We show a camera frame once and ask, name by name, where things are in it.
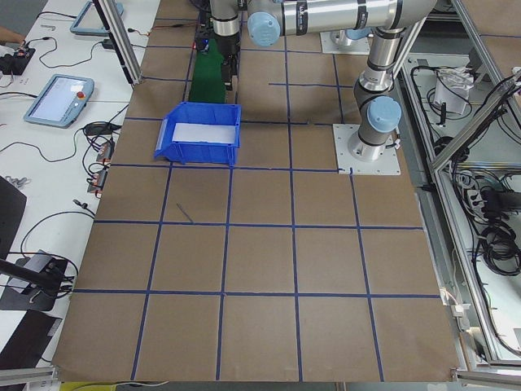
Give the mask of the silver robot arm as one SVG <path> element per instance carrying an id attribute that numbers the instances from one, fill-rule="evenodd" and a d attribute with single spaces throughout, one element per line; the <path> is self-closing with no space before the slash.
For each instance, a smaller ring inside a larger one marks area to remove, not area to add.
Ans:
<path id="1" fill-rule="evenodd" d="M 221 77 L 226 85 L 237 73 L 240 52 L 239 12 L 248 14 L 251 40 L 272 46 L 280 37 L 371 28 L 374 38 L 366 68 L 354 85 L 361 114 L 358 131 L 348 140 L 357 160 L 376 161 L 401 120 L 401 107 L 388 93 L 407 28 L 431 12 L 433 1 L 211 1 L 212 28 L 224 58 Z"/>
<path id="2" fill-rule="evenodd" d="M 366 39 L 371 33 L 372 28 L 337 30 L 330 32 L 330 39 L 338 46 L 351 46 Z"/>

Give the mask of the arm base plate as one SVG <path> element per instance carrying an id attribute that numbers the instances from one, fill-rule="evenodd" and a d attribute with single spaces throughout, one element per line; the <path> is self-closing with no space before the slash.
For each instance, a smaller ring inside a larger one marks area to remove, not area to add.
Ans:
<path id="1" fill-rule="evenodd" d="M 357 124 L 333 124 L 339 174 L 398 176 L 401 169 L 392 136 L 380 146 L 369 146 L 359 139 Z"/>
<path id="2" fill-rule="evenodd" d="M 322 52 L 325 54 L 368 55 L 370 53 L 368 33 L 365 37 L 351 39 L 344 31 L 320 33 Z"/>

